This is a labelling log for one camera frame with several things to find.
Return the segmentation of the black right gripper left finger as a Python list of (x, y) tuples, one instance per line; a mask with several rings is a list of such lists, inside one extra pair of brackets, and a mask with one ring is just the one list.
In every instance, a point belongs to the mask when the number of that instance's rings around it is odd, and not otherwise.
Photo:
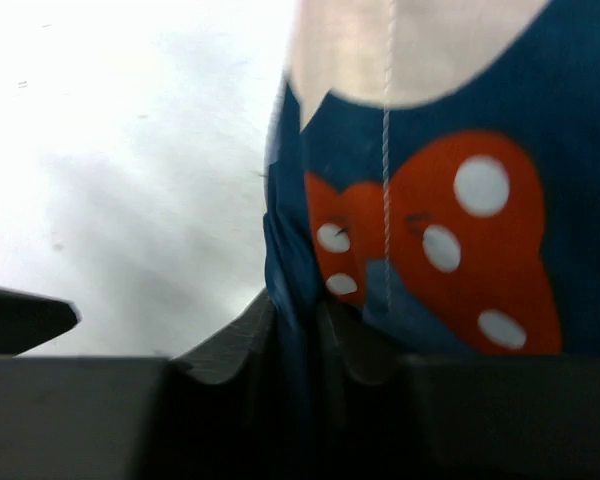
[(264, 479), (275, 431), (275, 309), (165, 356), (33, 357), (74, 328), (65, 301), (0, 289), (0, 479)]

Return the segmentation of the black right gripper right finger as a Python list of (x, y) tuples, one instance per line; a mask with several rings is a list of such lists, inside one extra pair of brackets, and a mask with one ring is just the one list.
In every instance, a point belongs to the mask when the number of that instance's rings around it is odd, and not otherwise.
[(420, 356), (317, 310), (336, 479), (600, 479), (600, 358)]

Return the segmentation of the blue lettered pillowcase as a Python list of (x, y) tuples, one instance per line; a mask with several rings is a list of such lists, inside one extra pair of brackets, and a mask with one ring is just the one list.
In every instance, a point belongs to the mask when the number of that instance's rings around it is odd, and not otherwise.
[(466, 124), (328, 95), (298, 129), (288, 70), (266, 167), (280, 479), (324, 468), (317, 310), (420, 356), (600, 358), (600, 1), (548, 1), (510, 103)]

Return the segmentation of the white pillow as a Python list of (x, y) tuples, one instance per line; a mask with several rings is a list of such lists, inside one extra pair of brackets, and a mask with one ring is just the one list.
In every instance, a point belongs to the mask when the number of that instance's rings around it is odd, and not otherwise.
[(468, 123), (511, 102), (523, 63), (511, 48), (548, 1), (300, 1), (288, 81), (304, 131), (326, 96)]

